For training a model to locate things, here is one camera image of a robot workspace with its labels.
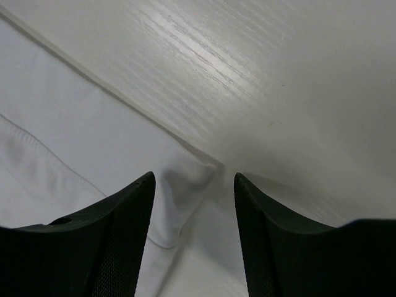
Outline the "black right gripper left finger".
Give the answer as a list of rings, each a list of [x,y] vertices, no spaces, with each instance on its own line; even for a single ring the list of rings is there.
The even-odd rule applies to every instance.
[[[1,295],[134,296],[155,186],[148,172],[48,225],[1,228]]]

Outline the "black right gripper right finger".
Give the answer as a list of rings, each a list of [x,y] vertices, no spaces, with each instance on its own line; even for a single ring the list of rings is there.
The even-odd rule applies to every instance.
[[[360,219],[334,228],[234,179],[250,296],[394,296],[395,221]]]

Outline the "white skirt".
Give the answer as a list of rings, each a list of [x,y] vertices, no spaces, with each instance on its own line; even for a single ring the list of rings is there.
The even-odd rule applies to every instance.
[[[137,296],[158,296],[217,167],[1,21],[1,224],[48,223],[153,171]]]

